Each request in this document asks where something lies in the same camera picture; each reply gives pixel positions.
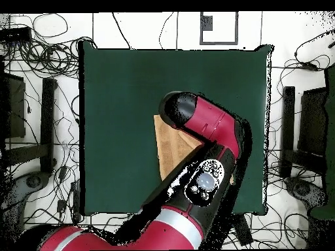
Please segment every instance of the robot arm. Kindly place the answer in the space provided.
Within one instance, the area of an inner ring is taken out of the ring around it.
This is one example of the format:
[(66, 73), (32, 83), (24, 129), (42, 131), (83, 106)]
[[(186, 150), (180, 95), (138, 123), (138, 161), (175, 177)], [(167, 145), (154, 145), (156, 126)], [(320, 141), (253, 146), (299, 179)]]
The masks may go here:
[[(231, 195), (230, 179), (243, 152), (243, 130), (236, 117), (193, 93), (167, 94), (160, 103), (160, 115), (165, 123), (203, 144), (169, 174), (145, 201), (141, 212), (128, 220), (113, 240), (103, 240), (74, 226), (59, 227), (49, 231), (39, 250), (190, 250), (200, 247), (222, 200), (230, 197), (234, 204), (236, 199), (238, 190), (233, 190), (235, 193)], [(224, 208), (229, 214), (233, 205)], [(122, 243), (121, 238), (127, 235), (133, 241), (112, 245)]]

